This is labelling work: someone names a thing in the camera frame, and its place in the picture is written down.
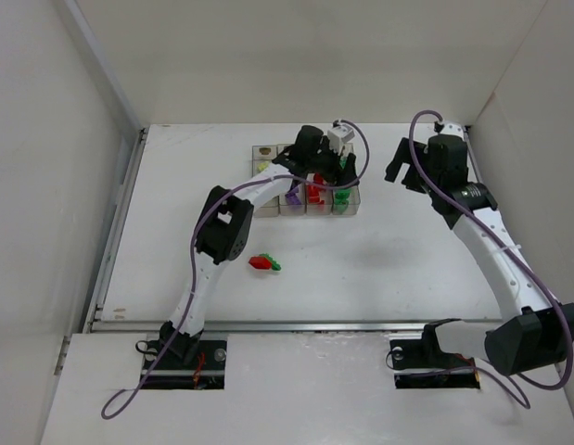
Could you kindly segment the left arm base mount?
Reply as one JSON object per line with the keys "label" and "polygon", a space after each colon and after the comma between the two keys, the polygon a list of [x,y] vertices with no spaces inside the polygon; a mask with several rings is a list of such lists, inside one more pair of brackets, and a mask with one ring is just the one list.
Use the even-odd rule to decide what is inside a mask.
{"label": "left arm base mount", "polygon": [[[168,350],[155,367],[156,371],[196,371],[201,366],[202,371],[223,371],[226,361],[226,340],[204,339],[198,343],[198,348],[190,362],[184,363]],[[156,360],[162,345],[157,340],[139,340],[134,348],[144,356],[143,369],[147,370]]]}

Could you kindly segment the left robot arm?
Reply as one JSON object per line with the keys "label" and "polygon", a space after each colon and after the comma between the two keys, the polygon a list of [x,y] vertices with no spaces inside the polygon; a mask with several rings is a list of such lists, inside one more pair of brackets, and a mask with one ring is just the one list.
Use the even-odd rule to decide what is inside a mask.
{"label": "left robot arm", "polygon": [[232,189],[211,189],[190,240],[191,280],[159,330],[162,354],[181,363],[196,355],[209,299],[225,266],[243,252],[257,209],[300,184],[315,185],[308,179],[312,173],[322,176],[324,182],[316,186],[324,190],[346,190],[360,182],[364,174],[356,171],[356,155],[343,154],[356,135],[364,134],[346,120],[335,121],[327,132],[304,125],[295,143],[263,171]]}

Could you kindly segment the purple lego block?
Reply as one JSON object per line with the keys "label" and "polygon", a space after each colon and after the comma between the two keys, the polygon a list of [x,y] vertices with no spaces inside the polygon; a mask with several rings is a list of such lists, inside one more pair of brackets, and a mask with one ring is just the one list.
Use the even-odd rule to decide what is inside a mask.
{"label": "purple lego block", "polygon": [[300,199],[300,187],[298,185],[294,186],[291,190],[285,193],[285,202],[289,206],[301,206],[302,202]]}

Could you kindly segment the red square lego brick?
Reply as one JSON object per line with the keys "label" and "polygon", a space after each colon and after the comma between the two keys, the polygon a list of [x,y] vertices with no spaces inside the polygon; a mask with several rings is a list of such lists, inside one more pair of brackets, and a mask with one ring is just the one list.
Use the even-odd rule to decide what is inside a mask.
{"label": "red square lego brick", "polygon": [[321,175],[321,174],[318,174],[318,173],[316,173],[316,174],[313,176],[313,181],[314,181],[316,184],[324,184],[324,183],[325,183],[325,180],[324,180],[324,178],[322,177],[322,175]]}

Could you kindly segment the aluminium front rail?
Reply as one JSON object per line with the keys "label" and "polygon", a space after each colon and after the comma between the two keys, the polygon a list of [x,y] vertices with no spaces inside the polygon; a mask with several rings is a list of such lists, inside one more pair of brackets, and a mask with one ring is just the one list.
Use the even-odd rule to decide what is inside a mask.
{"label": "aluminium front rail", "polygon": [[[402,322],[282,322],[282,321],[208,321],[204,329],[225,333],[325,333],[325,332],[405,332],[421,331],[425,321]],[[158,333],[160,321],[94,321],[86,333]]]}

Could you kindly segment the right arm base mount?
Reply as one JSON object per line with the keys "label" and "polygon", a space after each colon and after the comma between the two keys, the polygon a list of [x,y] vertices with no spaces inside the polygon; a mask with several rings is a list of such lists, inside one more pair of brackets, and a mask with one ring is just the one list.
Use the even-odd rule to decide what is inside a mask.
{"label": "right arm base mount", "polygon": [[393,368],[452,369],[474,364],[473,359],[440,350],[433,341],[422,338],[391,338],[389,340]]}

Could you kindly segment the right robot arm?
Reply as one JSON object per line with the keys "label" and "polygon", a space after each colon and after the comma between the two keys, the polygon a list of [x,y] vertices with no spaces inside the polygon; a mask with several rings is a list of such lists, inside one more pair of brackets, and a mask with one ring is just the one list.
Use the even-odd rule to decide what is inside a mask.
{"label": "right robot arm", "polygon": [[426,194],[434,211],[465,245],[495,297],[502,322],[490,329],[459,318],[426,324],[420,339],[399,340],[408,368],[450,366],[454,354],[488,361],[501,375],[573,364],[574,303],[561,303],[535,275],[506,230],[491,191],[468,178],[462,136],[439,133],[421,144],[407,137],[385,170]]}

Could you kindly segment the red lego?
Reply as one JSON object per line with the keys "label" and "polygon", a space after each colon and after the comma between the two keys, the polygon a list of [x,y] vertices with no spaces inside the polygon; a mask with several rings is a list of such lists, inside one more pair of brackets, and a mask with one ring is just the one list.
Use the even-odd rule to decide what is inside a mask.
{"label": "red lego", "polygon": [[316,185],[306,185],[307,204],[312,206],[323,206],[325,204],[326,191]]}

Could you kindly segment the tall red lego brick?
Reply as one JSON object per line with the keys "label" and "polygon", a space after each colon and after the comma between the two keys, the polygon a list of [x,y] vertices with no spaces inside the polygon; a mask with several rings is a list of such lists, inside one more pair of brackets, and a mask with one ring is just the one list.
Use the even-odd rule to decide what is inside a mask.
{"label": "tall red lego brick", "polygon": [[271,270],[273,267],[272,262],[264,256],[252,256],[249,265],[256,270]]}

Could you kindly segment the green lego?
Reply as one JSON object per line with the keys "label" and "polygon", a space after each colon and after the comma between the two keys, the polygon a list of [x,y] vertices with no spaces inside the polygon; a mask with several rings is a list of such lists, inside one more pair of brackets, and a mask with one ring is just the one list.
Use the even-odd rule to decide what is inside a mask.
{"label": "green lego", "polygon": [[345,215],[350,206],[350,202],[347,199],[335,200],[333,206],[333,213],[335,215]]}
{"label": "green lego", "polygon": [[265,258],[270,263],[270,269],[275,272],[280,272],[282,270],[281,265],[269,254],[262,253],[261,257]]}
{"label": "green lego", "polygon": [[346,189],[339,189],[334,193],[334,198],[335,200],[348,200],[350,198],[351,195],[351,189],[350,188],[346,188]]}

